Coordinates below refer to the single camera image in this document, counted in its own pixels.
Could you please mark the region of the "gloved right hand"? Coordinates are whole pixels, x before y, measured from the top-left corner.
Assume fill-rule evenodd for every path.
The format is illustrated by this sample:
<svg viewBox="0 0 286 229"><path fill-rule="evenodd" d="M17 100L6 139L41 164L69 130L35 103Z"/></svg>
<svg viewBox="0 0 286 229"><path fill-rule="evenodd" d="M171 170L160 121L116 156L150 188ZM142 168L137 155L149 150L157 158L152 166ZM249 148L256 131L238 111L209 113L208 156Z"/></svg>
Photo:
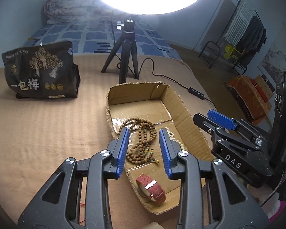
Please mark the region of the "gloved right hand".
<svg viewBox="0 0 286 229"><path fill-rule="evenodd" d="M260 188L255 188L251 185L247 185L246 189L253 196L258 204L261 204L273 191L267 184ZM286 178L277 189L275 194L262 206L262 209L268 216L269 220L274 220L279 215L280 209L283 209L286 205Z"/></svg>

